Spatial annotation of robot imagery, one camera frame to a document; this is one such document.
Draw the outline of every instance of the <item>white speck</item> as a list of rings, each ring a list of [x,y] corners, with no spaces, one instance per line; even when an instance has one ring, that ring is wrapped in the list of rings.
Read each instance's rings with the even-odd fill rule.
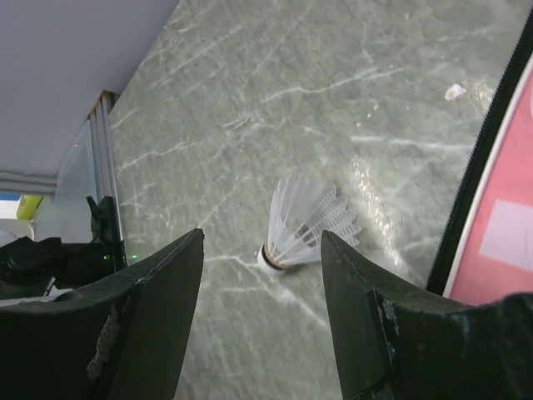
[[[448,88],[448,90],[446,90],[446,94],[444,95],[444,98],[448,102],[450,102],[452,100],[455,100],[456,98],[459,98],[465,93],[466,93],[466,89],[464,87],[462,87],[459,83],[454,83]]]

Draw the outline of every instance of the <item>marble surface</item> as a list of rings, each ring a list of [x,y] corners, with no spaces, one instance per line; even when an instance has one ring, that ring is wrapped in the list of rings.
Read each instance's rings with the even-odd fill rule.
[[[423,285],[529,6],[182,0],[112,112],[130,260],[206,234],[176,399],[341,398],[320,266],[257,269],[276,181],[338,183],[359,250]]]

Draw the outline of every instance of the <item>black device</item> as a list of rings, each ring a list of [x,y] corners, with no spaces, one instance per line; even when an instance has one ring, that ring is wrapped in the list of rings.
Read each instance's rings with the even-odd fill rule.
[[[197,229],[50,302],[0,307],[0,398],[173,399],[202,264]]]
[[[126,267],[117,210],[112,197],[91,208],[92,241],[62,243],[59,237],[34,242],[21,237],[0,247],[0,300],[31,298],[56,288],[79,288]]]
[[[324,232],[324,290],[345,400],[533,398],[533,294],[454,302]]]

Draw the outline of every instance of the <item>shuttlecock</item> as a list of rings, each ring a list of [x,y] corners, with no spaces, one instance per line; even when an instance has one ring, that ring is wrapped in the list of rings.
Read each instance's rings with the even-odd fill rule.
[[[257,253],[268,273],[282,274],[300,264],[321,260],[322,232],[336,233],[351,246],[359,244],[361,228],[347,210],[348,198],[302,174],[280,179],[272,196],[268,240]]]

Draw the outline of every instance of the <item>wall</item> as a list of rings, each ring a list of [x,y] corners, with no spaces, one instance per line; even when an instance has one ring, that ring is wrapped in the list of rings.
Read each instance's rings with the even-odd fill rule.
[[[0,2],[0,173],[56,177],[102,90],[122,92],[177,3]]]

